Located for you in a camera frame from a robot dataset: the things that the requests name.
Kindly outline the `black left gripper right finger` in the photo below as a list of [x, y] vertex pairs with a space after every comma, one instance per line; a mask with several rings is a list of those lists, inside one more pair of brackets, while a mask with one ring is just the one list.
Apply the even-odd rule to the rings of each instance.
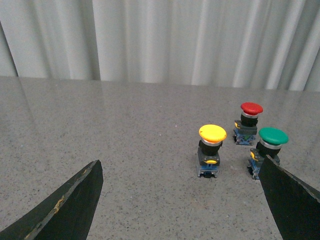
[[267, 155], [259, 179], [277, 228], [284, 240], [320, 238], [320, 192], [277, 165]]

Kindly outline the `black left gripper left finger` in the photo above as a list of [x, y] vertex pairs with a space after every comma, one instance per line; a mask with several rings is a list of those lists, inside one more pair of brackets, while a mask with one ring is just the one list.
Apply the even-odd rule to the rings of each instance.
[[99, 160], [90, 162], [35, 208], [5, 228], [2, 240], [85, 240], [103, 186]]

